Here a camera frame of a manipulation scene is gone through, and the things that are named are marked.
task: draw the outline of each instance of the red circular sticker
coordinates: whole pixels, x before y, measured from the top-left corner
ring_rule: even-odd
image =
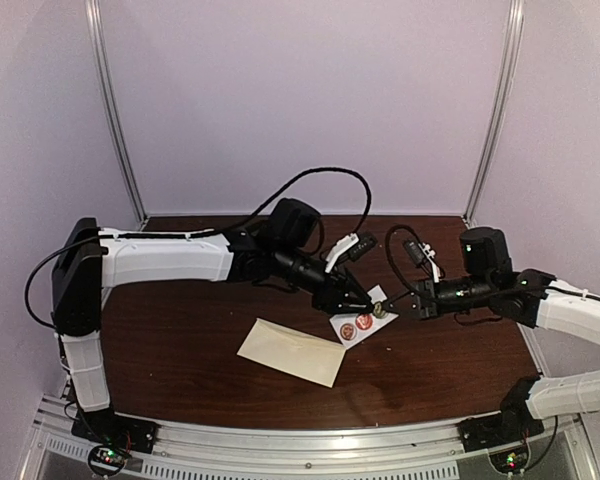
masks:
[[[356,318],[356,325],[360,330],[369,330],[373,326],[373,316],[363,313]]]
[[[353,340],[356,337],[356,327],[352,323],[345,323],[340,327],[340,336],[345,340]]]

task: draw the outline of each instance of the vent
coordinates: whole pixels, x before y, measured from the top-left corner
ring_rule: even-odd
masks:
[[[89,453],[89,450],[84,446],[60,437],[50,437],[47,449],[53,453],[81,461],[86,461]]]
[[[283,480],[285,478],[297,478],[296,475],[265,476],[265,475],[236,475],[235,473],[207,473],[198,469],[189,469],[165,463],[145,461],[142,467],[144,477],[156,480]],[[455,462],[445,462],[428,467],[409,468],[399,472],[382,475],[367,475],[364,477],[319,475],[316,478],[334,480],[459,480],[458,467]]]

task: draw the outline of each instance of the white card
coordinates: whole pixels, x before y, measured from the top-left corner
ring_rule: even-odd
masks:
[[[371,297],[373,303],[382,302],[387,299],[387,296],[384,294],[382,288],[380,288],[380,285],[376,285],[367,293]],[[340,339],[340,343],[348,350],[364,339],[369,338],[396,318],[398,318],[398,315],[395,313],[389,313],[384,318],[378,318],[371,313],[362,315],[347,313],[334,315],[331,317],[330,321],[336,335],[338,335],[338,338]]]
[[[238,355],[331,388],[345,351],[339,343],[259,318]]]

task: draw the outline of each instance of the red seal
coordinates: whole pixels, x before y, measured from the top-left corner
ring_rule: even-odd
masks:
[[[358,331],[352,323],[345,323],[340,327],[340,336],[345,340],[353,340],[356,337],[356,333]]]
[[[369,313],[363,313],[356,318],[356,325],[360,330],[369,330],[373,326],[373,316]]]

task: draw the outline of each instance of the wooden table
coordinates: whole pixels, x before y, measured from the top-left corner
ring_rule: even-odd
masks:
[[[354,217],[325,217],[326,245]],[[153,218],[147,230],[183,231],[227,217]],[[382,241],[407,223],[433,245],[449,278],[463,275],[457,217],[371,217],[363,230]],[[400,251],[396,242],[396,251]],[[422,274],[403,261],[411,279]],[[401,290],[377,247],[351,270],[367,288]],[[536,372],[511,321],[462,327],[452,317],[399,317],[347,352],[333,388],[238,357],[256,317],[337,341],[327,315],[304,292],[249,284],[172,281],[116,288],[103,317],[103,349],[116,409],[163,420],[248,428],[399,425],[490,412],[515,381]]]

